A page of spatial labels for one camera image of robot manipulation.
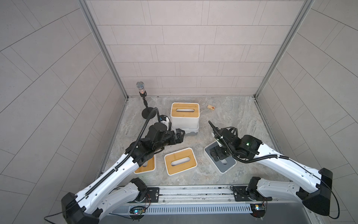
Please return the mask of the grey lid tissue box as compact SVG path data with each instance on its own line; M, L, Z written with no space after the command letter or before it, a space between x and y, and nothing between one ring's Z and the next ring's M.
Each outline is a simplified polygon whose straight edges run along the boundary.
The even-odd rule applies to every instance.
M197 130L197 131L199 131L199 128L200 128L200 126L198 126L196 128L182 128L182 130L183 131L185 131L185 130Z
M228 156L226 159L222 161L214 162L209 152L209 150L214 147L219 147L219 144L216 141L212 142L211 144L207 145L204 148L204 156L207 158L207 160L209 161L211 166L215 169L215 171L218 173L218 175L224 175L237 164L237 161L234 160L231 156Z

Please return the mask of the bamboo lid tissue box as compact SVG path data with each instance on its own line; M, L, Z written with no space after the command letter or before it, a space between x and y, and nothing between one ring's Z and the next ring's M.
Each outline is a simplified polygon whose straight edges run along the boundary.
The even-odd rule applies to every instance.
M199 126L199 119L198 103L172 103L170 120L174 129L196 128Z
M156 172L156 156L145 162L141 167L135 170L133 173L136 175L147 175Z
M187 172L198 166L194 151L190 147L166 154L164 161L169 176Z

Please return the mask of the grey lid tissue box front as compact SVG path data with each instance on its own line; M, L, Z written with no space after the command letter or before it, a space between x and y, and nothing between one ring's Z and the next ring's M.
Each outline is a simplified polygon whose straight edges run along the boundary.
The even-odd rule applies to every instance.
M212 142L211 144L207 145L204 148L204 156L207 158L207 160L209 161L211 166L215 169L215 171L218 173L218 175L224 175L237 164L237 161L234 160L231 156L228 156L226 159L222 161L214 162L209 152L209 150L214 147L219 147L219 144L216 141Z

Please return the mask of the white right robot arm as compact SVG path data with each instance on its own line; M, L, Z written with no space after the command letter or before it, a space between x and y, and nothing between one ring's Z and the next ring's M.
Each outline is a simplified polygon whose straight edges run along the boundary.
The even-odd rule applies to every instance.
M231 157L244 164L260 163L289 179L288 182L278 182L252 177L244 191L232 186L234 193L263 203L274 197L285 198L302 202L307 209L316 214L330 214L331 198L335 196L332 192L333 173L330 170L317 170L298 163L254 136L244 135L239 138L234 127L212 126L212 129L212 135L217 143L217 146L210 150L213 161Z

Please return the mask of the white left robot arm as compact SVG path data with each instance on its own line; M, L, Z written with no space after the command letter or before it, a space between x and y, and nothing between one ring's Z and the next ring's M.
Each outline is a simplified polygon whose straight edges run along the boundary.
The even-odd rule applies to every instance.
M132 179L122 188L118 185L165 146L182 143L184 136L185 131L181 129L169 131L150 126L147 136L139 136L102 176L78 193L68 193L62 198L62 215L66 223L98 224L121 205L142 199L147 186L141 179Z

